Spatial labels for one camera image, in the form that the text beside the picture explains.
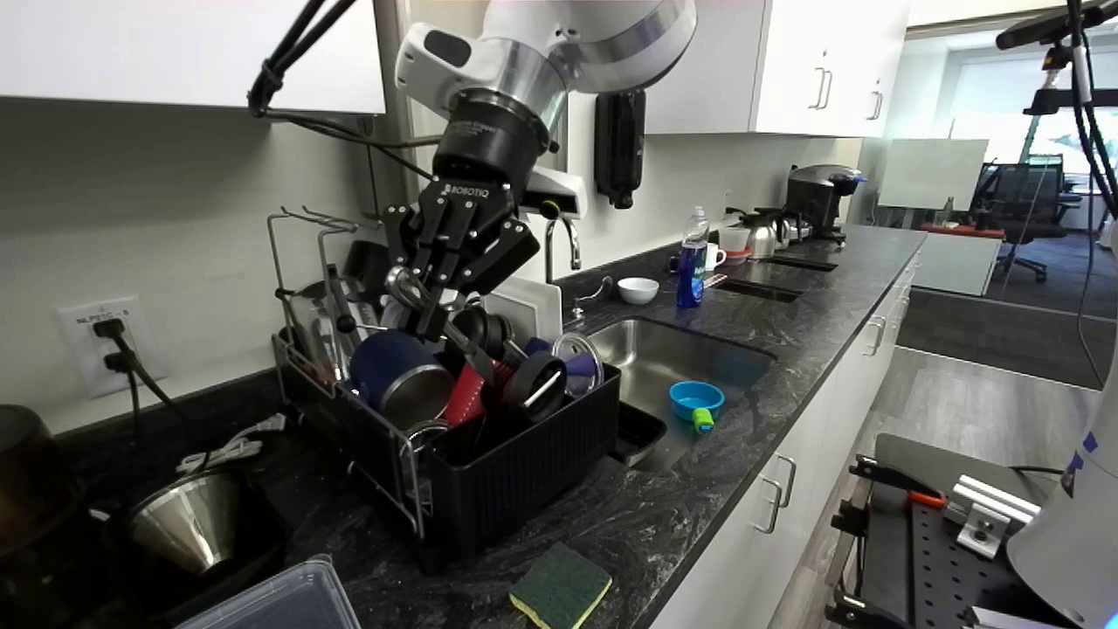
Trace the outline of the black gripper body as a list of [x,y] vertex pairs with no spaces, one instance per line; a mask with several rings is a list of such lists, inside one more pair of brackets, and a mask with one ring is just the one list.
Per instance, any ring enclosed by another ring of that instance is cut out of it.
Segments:
[[386,292],[410,309],[406,327],[439,340],[459,297],[492,292],[538,256],[538,237],[519,220],[509,182],[439,177],[414,207],[386,207],[383,233],[391,256]]

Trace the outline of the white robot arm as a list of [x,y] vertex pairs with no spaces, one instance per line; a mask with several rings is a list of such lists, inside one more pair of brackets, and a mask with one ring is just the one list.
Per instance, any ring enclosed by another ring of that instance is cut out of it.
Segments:
[[488,0],[477,35],[406,31],[395,88],[442,117],[431,186],[386,216],[411,336],[442,336],[447,290],[492,292],[538,251],[519,207],[567,97],[658,83],[694,25],[694,0]]

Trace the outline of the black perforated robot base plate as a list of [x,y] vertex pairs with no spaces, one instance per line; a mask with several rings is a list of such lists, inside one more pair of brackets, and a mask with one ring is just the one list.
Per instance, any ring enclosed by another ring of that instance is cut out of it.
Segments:
[[879,432],[869,458],[928,483],[949,502],[947,510],[916,508],[901,490],[865,480],[865,500],[844,500],[830,516],[857,541],[857,583],[830,595],[827,622],[843,629],[1070,629],[1012,573],[1006,553],[980,557],[959,541],[969,502],[954,486],[964,476],[1021,500],[1041,500],[1046,480],[893,432]]

